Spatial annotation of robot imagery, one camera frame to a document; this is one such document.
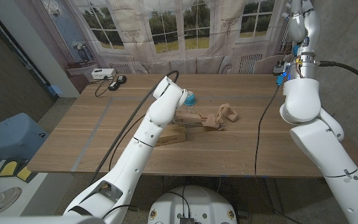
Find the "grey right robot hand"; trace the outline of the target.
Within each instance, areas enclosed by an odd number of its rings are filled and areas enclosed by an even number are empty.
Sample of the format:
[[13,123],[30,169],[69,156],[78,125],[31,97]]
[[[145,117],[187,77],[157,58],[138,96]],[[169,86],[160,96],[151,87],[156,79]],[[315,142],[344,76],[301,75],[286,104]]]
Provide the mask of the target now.
[[288,24],[288,37],[297,54],[316,55],[321,23],[310,0],[291,0],[286,3],[289,13],[282,17]]

